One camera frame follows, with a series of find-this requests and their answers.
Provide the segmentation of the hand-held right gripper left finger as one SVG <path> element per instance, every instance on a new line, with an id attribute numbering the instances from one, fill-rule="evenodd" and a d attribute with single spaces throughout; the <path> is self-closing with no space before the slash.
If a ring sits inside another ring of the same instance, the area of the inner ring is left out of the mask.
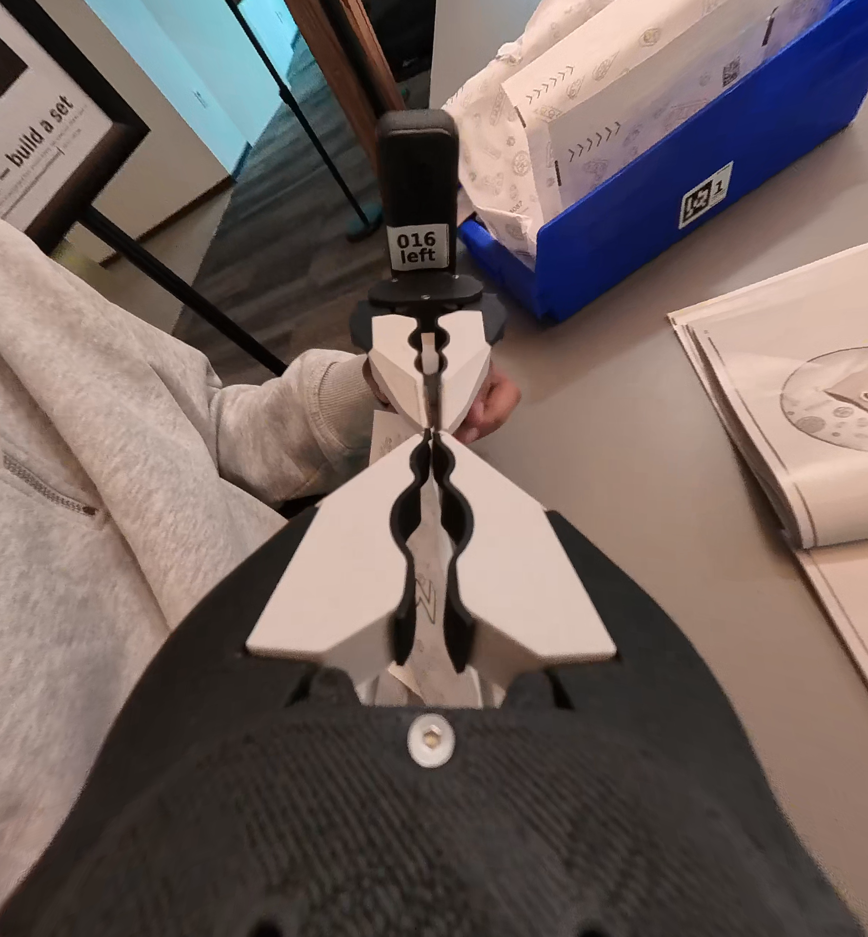
<path id="1" fill-rule="evenodd" d="M 416 632 L 415 561 L 431 433 L 413 435 L 323 498 L 246 649 L 370 681 L 406 662 Z"/>

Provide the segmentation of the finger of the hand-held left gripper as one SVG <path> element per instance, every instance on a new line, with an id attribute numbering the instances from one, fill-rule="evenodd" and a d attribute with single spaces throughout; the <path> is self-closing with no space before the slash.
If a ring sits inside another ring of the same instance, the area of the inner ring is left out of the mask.
<path id="1" fill-rule="evenodd" d="M 374 380 L 393 407 L 416 430 L 430 429 L 420 333 L 414 318 L 385 314 L 371 320 L 367 360 Z"/>
<path id="2" fill-rule="evenodd" d="M 484 383 L 491 346 L 481 313 L 448 313 L 440 317 L 439 326 L 446 341 L 440 350 L 437 428 L 454 432 Z"/>

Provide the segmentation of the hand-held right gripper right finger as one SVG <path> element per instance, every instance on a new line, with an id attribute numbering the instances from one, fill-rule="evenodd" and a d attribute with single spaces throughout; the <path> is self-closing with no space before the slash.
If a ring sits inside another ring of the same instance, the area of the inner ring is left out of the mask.
<path id="1" fill-rule="evenodd" d="M 615 642 L 543 505 L 441 433 L 434 475 L 453 545 L 443 633 L 454 670 L 514 681 L 614 658 Z"/>

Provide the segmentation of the small white paper bag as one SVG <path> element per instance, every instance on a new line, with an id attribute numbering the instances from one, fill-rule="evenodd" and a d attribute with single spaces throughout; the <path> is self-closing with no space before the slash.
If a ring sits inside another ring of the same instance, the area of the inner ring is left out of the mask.
<path id="1" fill-rule="evenodd" d="M 391 664 L 359 687 L 363 703 L 482 709 L 483 687 L 472 668 L 456 673 L 443 635 L 447 567 L 452 544 L 440 523 L 440 492 L 433 478 L 421 490 L 421 522 L 408 539 L 415 559 L 416 627 L 413 648 L 403 665 Z"/>

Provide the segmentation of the pile of white paper bags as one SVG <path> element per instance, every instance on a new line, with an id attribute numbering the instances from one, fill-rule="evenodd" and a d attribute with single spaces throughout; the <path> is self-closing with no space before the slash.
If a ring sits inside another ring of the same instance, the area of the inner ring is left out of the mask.
<path id="1" fill-rule="evenodd" d="M 823 1 L 542 2 L 444 105 L 459 181 L 528 268 L 541 228 L 822 19 Z"/>

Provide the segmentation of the blue plastic bin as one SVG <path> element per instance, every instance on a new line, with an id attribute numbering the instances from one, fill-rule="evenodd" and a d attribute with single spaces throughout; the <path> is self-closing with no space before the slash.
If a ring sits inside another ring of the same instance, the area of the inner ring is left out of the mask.
<path id="1" fill-rule="evenodd" d="M 472 260 L 541 322 L 564 322 L 744 195 L 842 132 L 868 94 L 868 1 L 833 6 L 538 232 L 533 268 L 479 220 Z"/>

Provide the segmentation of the person's left hand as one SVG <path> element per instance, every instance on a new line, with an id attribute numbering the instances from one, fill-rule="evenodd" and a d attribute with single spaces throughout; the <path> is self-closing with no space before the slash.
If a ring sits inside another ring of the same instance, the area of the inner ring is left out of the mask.
<path id="1" fill-rule="evenodd" d="M 492 435 L 508 422 L 521 398 L 518 385 L 491 364 L 470 409 L 452 433 L 454 439 L 468 445 Z"/>

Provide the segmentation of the person's grey hoodie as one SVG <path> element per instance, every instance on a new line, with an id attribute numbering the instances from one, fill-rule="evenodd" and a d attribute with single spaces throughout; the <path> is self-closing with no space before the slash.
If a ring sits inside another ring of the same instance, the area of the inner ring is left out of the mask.
<path id="1" fill-rule="evenodd" d="M 145 666 L 280 526 L 218 474 L 207 367 L 0 222 L 0 908 Z"/>

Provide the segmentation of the open instruction booklet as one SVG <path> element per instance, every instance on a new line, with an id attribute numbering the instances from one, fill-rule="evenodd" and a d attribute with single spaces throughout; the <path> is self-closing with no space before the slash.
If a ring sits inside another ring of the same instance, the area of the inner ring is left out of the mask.
<path id="1" fill-rule="evenodd" d="M 669 320 L 868 685 L 868 243 Z"/>

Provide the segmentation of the black framed sign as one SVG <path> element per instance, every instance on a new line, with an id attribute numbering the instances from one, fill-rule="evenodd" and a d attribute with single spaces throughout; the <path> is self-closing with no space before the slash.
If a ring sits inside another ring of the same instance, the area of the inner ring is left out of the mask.
<path id="1" fill-rule="evenodd" d="M 39 2 L 0 1 L 0 222 L 47 254 L 81 225 L 270 374 L 283 374 L 272 352 L 96 208 L 148 132 Z"/>

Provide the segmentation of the wooden support post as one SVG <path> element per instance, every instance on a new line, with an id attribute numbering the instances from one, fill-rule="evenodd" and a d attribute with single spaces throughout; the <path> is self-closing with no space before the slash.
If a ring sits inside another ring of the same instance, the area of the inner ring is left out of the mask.
<path id="1" fill-rule="evenodd" d="M 370 2 L 287 1 L 287 8 L 363 148 L 379 170 L 377 124 L 405 109 L 369 17 Z"/>

